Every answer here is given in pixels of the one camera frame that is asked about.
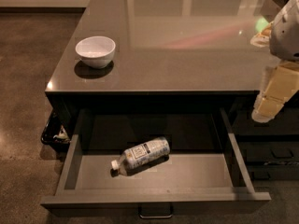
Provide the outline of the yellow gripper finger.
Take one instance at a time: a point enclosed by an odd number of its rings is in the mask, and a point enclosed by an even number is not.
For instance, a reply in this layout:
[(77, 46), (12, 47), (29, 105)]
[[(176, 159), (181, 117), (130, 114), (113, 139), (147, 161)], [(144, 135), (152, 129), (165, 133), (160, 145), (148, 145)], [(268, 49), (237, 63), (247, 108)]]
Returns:
[(250, 40), (250, 44), (258, 48), (268, 47), (271, 32), (272, 23), (269, 23)]
[(282, 61), (276, 67), (266, 67), (251, 113), (252, 119), (259, 123), (274, 119), (298, 91), (299, 62)]

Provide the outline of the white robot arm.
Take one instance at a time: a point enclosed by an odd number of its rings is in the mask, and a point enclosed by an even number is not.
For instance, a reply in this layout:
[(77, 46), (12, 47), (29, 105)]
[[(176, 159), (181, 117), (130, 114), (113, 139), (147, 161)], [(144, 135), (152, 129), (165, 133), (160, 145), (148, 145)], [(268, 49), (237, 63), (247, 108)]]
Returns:
[(251, 113), (254, 121), (266, 123), (299, 91), (299, 0), (289, 0), (250, 44), (280, 58), (276, 67), (265, 67)]

